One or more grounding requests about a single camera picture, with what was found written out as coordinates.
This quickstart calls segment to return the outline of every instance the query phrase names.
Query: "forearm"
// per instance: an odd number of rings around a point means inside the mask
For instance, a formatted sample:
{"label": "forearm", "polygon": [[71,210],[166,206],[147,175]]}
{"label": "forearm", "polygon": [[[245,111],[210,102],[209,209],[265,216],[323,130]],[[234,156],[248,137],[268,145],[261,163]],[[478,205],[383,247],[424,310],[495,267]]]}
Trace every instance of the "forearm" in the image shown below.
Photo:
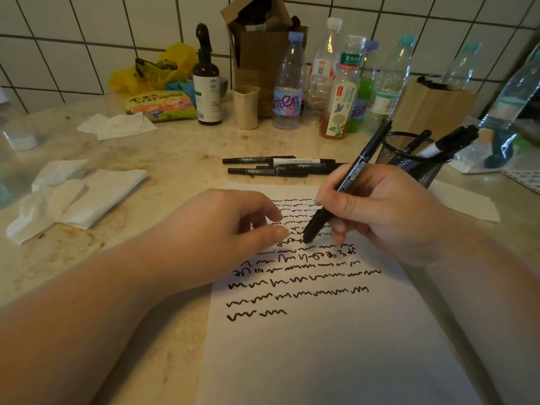
{"label": "forearm", "polygon": [[512,252],[471,229],[429,268],[508,404],[540,397],[540,279]]}
{"label": "forearm", "polygon": [[130,244],[0,309],[0,403],[87,404],[158,302]]}

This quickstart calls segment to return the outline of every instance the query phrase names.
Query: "mesh pen holder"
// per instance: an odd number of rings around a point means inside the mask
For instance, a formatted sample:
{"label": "mesh pen holder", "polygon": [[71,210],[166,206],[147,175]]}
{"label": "mesh pen holder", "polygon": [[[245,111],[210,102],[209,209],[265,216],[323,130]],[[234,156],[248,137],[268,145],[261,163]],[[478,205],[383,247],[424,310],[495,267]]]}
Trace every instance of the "mesh pen holder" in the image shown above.
{"label": "mesh pen holder", "polygon": [[424,140],[413,151],[413,154],[403,152],[417,136],[408,132],[390,132],[382,142],[382,149],[375,163],[397,166],[409,173],[427,189],[443,165],[450,162],[452,158],[433,162],[429,158],[413,155],[435,142],[433,139]]}

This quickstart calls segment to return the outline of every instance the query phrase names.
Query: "left hand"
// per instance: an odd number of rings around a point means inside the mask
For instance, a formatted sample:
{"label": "left hand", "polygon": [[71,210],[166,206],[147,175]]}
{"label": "left hand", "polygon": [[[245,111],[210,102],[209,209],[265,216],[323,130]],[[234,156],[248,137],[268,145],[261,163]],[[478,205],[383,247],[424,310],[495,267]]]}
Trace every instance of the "left hand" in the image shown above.
{"label": "left hand", "polygon": [[132,239],[129,249],[167,296],[217,280],[284,240],[287,229],[268,225],[267,217],[283,218],[260,192],[210,189]]}

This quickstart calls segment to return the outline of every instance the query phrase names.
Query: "amber liquid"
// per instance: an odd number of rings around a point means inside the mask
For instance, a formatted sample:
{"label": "amber liquid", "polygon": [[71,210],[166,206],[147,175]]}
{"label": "amber liquid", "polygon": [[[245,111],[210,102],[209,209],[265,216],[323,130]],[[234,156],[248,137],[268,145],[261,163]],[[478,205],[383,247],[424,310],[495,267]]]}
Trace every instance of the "amber liquid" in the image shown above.
{"label": "amber liquid", "polygon": [[347,129],[349,128],[349,122],[350,118],[345,123],[345,127],[343,128],[343,133],[341,136],[331,136],[326,134],[326,129],[328,128],[328,123],[330,122],[330,115],[326,112],[323,112],[321,115],[321,127],[319,129],[319,135],[321,135],[323,138],[326,139],[333,139],[333,140],[341,140],[345,138],[345,134],[347,133]]}

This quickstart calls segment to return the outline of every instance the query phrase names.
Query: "water bottle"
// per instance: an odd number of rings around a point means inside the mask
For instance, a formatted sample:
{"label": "water bottle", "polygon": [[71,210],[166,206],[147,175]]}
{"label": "water bottle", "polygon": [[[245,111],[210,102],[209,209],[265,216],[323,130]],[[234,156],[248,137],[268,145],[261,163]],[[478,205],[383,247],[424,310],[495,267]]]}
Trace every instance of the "water bottle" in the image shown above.
{"label": "water bottle", "polygon": [[356,102],[350,115],[349,128],[347,129],[349,133],[357,132],[360,129],[366,115],[375,82],[375,74],[377,74],[376,52],[378,47],[378,41],[366,41],[366,49],[362,58],[363,70],[360,75],[360,88],[358,88],[358,95],[356,96]]}
{"label": "water bottle", "polygon": [[289,33],[289,47],[281,64],[274,89],[272,125],[293,130],[301,125],[300,106],[306,76],[306,58],[302,48],[303,33]]}
{"label": "water bottle", "polygon": [[442,75],[441,82],[449,85],[455,91],[466,91],[467,85],[473,77],[474,56],[481,46],[480,42],[465,44],[456,59],[452,61],[447,71]]}
{"label": "water bottle", "polygon": [[330,93],[330,81],[334,77],[335,64],[339,58],[339,31],[343,20],[329,18],[326,20],[326,36],[315,52],[304,98],[304,121],[307,125],[318,123],[326,100]]}
{"label": "water bottle", "polygon": [[501,168],[513,156],[512,142],[516,139],[517,134],[510,132],[508,127],[539,87],[540,49],[509,79],[489,112],[478,125],[479,128],[494,131],[491,141],[492,155],[486,159],[485,168]]}
{"label": "water bottle", "polygon": [[321,116],[319,134],[326,139],[343,139],[360,87],[360,65],[366,37],[349,35],[341,54],[330,95]]}
{"label": "water bottle", "polygon": [[381,72],[375,78],[362,129],[374,133],[383,122],[392,117],[409,77],[416,39],[416,35],[402,36],[396,49],[382,66]]}

